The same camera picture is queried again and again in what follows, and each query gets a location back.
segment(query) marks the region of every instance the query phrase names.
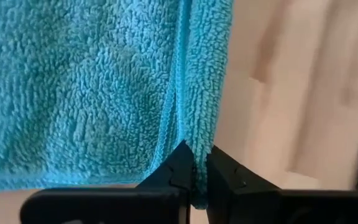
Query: light wood panel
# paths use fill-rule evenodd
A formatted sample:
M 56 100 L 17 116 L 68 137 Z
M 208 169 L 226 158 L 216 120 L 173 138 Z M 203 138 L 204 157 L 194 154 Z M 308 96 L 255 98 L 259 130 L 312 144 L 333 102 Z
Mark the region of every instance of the light wood panel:
M 216 144 L 282 187 L 351 188 L 358 0 L 244 0 L 234 9 Z

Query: wooden surface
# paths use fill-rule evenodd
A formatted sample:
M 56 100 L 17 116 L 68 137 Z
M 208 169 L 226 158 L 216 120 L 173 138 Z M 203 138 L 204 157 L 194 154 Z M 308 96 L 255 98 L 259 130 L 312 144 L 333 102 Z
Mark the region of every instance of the wooden surface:
M 236 1 L 216 144 L 282 187 L 353 188 L 358 0 Z

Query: blue microfiber towel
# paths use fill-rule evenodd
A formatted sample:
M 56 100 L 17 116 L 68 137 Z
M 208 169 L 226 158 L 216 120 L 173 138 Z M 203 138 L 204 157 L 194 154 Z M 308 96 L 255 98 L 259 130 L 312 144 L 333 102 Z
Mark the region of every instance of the blue microfiber towel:
M 232 0 L 1 0 L 0 190 L 140 182 L 185 139 L 198 189 Z

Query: clip jaw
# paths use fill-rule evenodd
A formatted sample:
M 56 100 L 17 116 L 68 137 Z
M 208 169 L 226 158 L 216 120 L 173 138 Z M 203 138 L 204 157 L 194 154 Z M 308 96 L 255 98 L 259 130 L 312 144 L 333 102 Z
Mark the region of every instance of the clip jaw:
M 193 153 L 183 141 L 134 189 L 47 189 L 21 208 L 22 224 L 190 222 Z
M 207 166 L 209 223 L 358 223 L 358 192 L 280 189 L 217 147 Z

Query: towel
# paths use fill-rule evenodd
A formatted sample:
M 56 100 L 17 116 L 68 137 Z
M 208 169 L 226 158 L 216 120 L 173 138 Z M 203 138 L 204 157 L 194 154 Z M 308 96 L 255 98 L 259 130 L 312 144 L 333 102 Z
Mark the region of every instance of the towel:
M 0 190 L 140 182 L 183 139 L 206 192 L 232 0 L 1 0 Z

